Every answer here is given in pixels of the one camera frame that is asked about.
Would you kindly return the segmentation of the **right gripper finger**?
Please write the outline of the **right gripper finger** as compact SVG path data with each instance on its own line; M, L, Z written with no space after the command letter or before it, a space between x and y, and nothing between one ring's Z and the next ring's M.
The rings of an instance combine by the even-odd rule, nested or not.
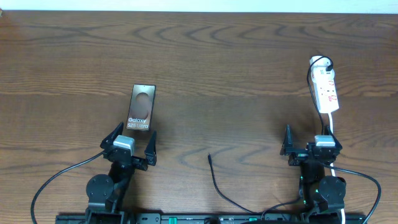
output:
M335 147L337 149L343 148L340 142L335 137L335 135L332 133L331 128L329 126L325 126L324 137L326 137L326 140L323 143L325 147Z
M280 150L280 155L289 156L293 152L294 152L294 144L293 144L292 133L290 130L290 126L287 125L285 128L285 136Z

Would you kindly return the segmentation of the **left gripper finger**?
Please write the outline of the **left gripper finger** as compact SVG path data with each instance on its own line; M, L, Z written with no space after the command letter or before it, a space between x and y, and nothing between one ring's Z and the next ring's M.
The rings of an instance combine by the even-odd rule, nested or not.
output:
M124 123L120 122L116 128L109 133L101 142L100 148L107 149L108 147L113 145L114 140L119 136L122 135L124 128Z
M154 131L144 151L146 155L147 164L150 166L155 166L157 163L156 140L157 140L157 131Z

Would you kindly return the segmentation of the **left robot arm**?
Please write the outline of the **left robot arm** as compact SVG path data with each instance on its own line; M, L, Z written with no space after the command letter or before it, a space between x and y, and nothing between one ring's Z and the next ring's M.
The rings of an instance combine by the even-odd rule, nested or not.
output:
M135 140L122 135L123 127L124 123L119 123L100 144L103 157L112 164L108 174L98 174L86 185L86 223L135 222L134 215L122 211L123 199L135 171L146 171L149 166L156 165L157 133L152 133L144 151L145 157L141 158L134 155Z

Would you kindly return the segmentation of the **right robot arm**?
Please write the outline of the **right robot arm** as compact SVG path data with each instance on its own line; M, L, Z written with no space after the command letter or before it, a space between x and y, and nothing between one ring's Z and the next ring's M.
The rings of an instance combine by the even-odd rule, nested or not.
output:
M294 146L290 127L285 128L285 137L280 155L288 156L289 166L300 167L299 195L305 205L300 219L309 222L315 215L333 215L345 207L345 179L325 174L325 166L335 162L342 145L326 129L325 135L316 135L305 148Z

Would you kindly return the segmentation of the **white USB charger adapter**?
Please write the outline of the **white USB charger adapter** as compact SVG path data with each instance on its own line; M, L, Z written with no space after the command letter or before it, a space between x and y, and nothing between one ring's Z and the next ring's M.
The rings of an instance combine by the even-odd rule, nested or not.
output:
M327 72L330 72L333 70L334 63L330 57L316 55L310 59L310 71L312 72L315 67L323 67Z

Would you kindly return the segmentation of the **white power strip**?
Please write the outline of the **white power strip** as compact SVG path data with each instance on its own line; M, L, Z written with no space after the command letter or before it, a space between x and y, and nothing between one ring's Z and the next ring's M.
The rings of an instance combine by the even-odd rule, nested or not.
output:
M334 77L334 70L326 71L323 67L315 67L311 72L317 108L322 114L329 114L339 109Z

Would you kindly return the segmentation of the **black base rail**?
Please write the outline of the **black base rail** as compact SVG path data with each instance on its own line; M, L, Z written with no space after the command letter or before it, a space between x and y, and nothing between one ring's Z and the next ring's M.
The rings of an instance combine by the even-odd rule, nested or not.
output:
M55 223L130 223L130 224L238 224L238 223L304 223L304 219L299 219L291 214L268 213L264 217L261 215L243 214L165 214L159 213L137 213L137 214L105 214L87 213L86 215L58 215Z

